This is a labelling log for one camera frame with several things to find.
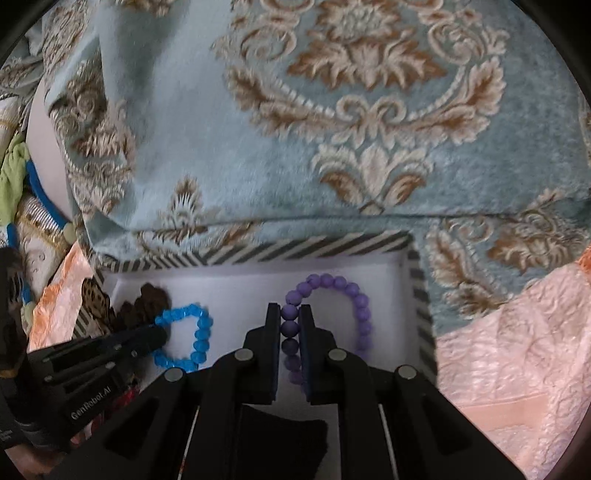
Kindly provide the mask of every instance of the green cloth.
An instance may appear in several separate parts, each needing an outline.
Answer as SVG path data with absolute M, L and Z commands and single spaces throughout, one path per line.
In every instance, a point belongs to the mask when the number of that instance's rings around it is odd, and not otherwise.
M 22 182 L 27 174 L 25 163 L 31 159 L 21 134 L 10 142 L 0 171 L 0 226 L 14 221 L 22 196 Z

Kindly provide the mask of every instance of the blue beaded bracelet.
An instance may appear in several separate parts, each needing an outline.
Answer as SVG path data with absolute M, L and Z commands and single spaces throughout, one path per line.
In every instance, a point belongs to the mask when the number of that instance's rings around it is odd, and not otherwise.
M 211 327 L 213 320 L 209 316 L 207 310 L 192 303 L 186 307 L 181 307 L 174 310 L 164 310 L 162 314 L 156 317 L 155 323 L 159 326 L 170 325 L 173 322 L 178 322 L 186 317 L 195 317 L 197 319 L 197 330 L 195 330 L 195 338 L 197 341 L 193 344 L 195 350 L 191 353 L 190 358 L 172 359 L 167 357 L 161 349 L 154 352 L 154 363 L 157 367 L 162 368 L 182 368 L 188 374 L 196 372 L 200 364 L 207 360 L 206 352 L 209 350 L 209 338 L 212 335 Z

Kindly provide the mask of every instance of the blue patterned fabric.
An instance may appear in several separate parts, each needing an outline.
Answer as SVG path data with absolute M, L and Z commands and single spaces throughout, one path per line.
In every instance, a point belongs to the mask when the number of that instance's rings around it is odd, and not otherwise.
M 412 233 L 437 334 L 589 241 L 588 107 L 510 0 L 64 0 L 46 107 L 100 261 Z

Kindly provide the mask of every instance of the silver rivet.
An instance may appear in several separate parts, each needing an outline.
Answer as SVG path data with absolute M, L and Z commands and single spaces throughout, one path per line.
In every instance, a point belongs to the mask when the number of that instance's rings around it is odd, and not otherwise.
M 164 372 L 164 378 L 171 383 L 178 382 L 184 375 L 183 370 L 180 368 L 169 368 Z
M 255 354 L 248 348 L 240 348 L 240 350 L 236 350 L 236 353 L 234 354 L 234 357 L 236 357 L 236 360 L 239 362 L 248 362 L 254 356 Z
M 329 358 L 335 362 L 342 362 L 345 358 L 347 358 L 347 352 L 341 350 L 340 348 L 333 348 L 329 352 Z
M 403 365 L 398 369 L 398 375 L 406 380 L 412 380 L 417 376 L 417 371 L 410 365 Z

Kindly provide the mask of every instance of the purple beaded bracelet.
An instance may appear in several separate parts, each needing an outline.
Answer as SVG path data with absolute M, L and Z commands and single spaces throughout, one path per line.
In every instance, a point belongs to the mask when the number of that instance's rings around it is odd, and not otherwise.
M 319 287 L 334 288 L 342 291 L 353 300 L 355 307 L 355 318 L 357 319 L 357 344 L 355 354 L 363 359 L 371 349 L 372 342 L 370 334 L 372 325 L 369 321 L 371 311 L 369 309 L 369 297 L 359 289 L 356 283 L 348 283 L 344 277 L 333 277 L 329 273 L 322 275 L 312 274 L 308 276 L 305 282 L 297 284 L 295 290 L 291 290 L 285 296 L 285 305 L 281 309 L 281 317 L 285 320 L 281 325 L 281 333 L 285 340 L 281 343 L 281 350 L 287 355 L 284 365 L 290 371 L 290 382 L 295 385 L 302 385 L 304 377 L 301 371 L 301 359 L 297 355 L 300 350 L 300 344 L 294 338 L 300 333 L 300 325 L 296 322 L 299 315 L 298 306 L 302 299 L 308 298 L 312 292 Z

